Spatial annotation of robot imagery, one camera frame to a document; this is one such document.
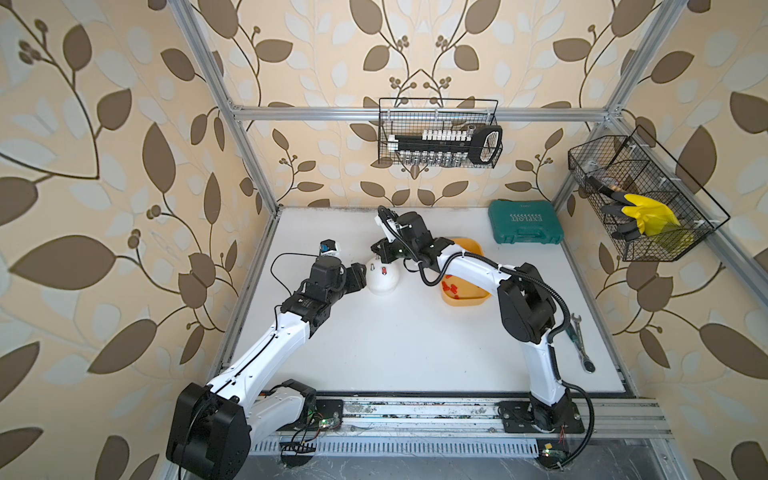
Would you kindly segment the white dome screw holder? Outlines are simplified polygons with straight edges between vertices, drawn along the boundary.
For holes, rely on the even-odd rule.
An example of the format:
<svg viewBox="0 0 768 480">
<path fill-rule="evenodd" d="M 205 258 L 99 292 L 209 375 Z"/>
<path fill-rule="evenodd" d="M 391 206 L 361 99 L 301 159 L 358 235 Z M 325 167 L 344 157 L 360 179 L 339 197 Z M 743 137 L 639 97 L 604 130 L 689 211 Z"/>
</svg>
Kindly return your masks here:
<svg viewBox="0 0 768 480">
<path fill-rule="evenodd" d="M 366 263 L 367 289 L 379 296 L 393 293 L 401 277 L 401 269 L 394 263 L 385 264 L 379 256 Z"/>
</svg>

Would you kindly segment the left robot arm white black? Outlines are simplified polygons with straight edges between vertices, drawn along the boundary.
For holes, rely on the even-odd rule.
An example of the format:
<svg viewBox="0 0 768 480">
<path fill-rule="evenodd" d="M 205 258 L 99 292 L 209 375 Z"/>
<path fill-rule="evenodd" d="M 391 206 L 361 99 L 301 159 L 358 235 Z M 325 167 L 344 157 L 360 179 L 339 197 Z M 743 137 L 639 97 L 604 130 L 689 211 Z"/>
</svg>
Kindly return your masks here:
<svg viewBox="0 0 768 480">
<path fill-rule="evenodd" d="M 200 479 L 232 479 L 254 444 L 285 425 L 308 425 L 313 388 L 293 380 L 266 386 L 329 318 L 332 306 L 365 286 L 364 264 L 316 256 L 308 278 L 276 307 L 265 334 L 206 384 L 191 383 L 179 394 L 166 459 Z"/>
</svg>

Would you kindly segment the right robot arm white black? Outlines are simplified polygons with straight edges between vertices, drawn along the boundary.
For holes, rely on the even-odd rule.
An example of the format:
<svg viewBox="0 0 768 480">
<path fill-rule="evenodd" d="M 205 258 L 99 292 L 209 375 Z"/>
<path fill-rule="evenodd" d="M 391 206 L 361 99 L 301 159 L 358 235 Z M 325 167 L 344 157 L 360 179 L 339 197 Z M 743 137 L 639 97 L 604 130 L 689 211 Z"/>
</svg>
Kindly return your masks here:
<svg viewBox="0 0 768 480">
<path fill-rule="evenodd" d="M 531 423 L 542 432 L 560 428 L 571 406 L 553 346 L 555 336 L 570 325 L 570 311 L 562 296 L 529 263 L 502 265 L 451 239 L 433 237 L 415 211 L 397 214 L 380 206 L 376 223 L 385 238 L 371 250 L 383 263 L 410 260 L 429 287 L 450 275 L 496 297 L 502 327 L 522 345 L 530 381 Z"/>
</svg>

